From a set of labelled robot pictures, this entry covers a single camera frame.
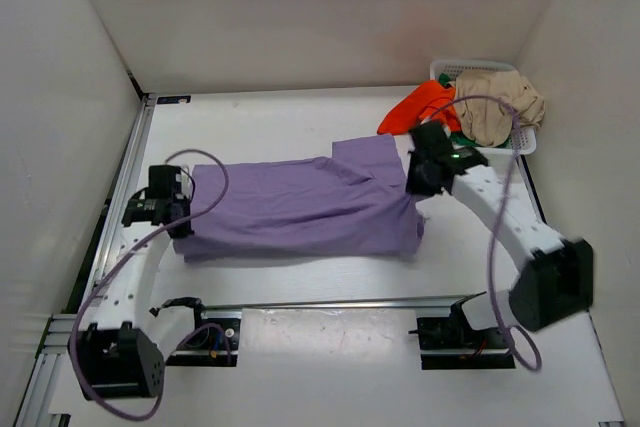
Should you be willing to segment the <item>purple t shirt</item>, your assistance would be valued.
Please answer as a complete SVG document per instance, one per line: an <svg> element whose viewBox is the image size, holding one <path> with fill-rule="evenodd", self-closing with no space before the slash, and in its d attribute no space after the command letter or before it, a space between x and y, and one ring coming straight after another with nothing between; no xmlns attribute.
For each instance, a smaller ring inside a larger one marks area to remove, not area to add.
<svg viewBox="0 0 640 427"><path fill-rule="evenodd" d="M188 263L222 257L415 255L424 219L392 136L337 141L328 157L200 164Z"/></svg>

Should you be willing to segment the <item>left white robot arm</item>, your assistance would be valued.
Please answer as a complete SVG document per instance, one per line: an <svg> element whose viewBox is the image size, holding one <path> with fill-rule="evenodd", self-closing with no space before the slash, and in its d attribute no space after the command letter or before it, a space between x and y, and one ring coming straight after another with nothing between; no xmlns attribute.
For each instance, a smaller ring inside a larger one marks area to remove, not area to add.
<svg viewBox="0 0 640 427"><path fill-rule="evenodd" d="M167 350L161 340L173 334L174 321L163 322L151 305L159 263L174 235L192 233L186 222L151 240L156 228L191 214L188 177L179 166L155 165L148 169L148 185L127 201L122 226L128 231L132 254L126 264L100 290L102 300L89 324L76 335L76 376L85 398L94 391L104 400L154 398L164 380Z"/></svg>

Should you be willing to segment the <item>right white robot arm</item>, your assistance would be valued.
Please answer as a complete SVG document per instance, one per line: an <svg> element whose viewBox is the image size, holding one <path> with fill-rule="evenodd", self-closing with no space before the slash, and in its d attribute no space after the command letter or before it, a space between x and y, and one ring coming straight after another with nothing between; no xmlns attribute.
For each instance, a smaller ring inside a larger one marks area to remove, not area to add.
<svg viewBox="0 0 640 427"><path fill-rule="evenodd" d="M594 252L584 239L566 239L538 220L473 147L454 147L439 122L410 132L414 149L406 190L425 198L448 193L491 229L518 270L513 286L472 296L453 307L473 331L521 326L538 332L587 311L594 297Z"/></svg>

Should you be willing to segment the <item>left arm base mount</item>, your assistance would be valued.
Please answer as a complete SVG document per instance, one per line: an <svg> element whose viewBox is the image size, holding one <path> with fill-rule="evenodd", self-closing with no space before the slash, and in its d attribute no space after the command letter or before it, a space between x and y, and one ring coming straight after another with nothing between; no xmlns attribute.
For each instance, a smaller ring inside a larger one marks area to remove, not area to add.
<svg viewBox="0 0 640 427"><path fill-rule="evenodd" d="M152 341L159 347L167 366L236 367L239 357L241 319L207 317L196 297L169 299L151 307Z"/></svg>

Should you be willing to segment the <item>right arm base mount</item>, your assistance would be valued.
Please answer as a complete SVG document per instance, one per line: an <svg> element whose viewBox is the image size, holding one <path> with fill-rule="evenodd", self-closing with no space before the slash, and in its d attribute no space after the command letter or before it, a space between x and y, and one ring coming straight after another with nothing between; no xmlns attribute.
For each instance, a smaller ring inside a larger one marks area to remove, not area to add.
<svg viewBox="0 0 640 427"><path fill-rule="evenodd" d="M423 371L515 368L514 357L498 328L465 331L451 318L419 317L408 334L418 339Z"/></svg>

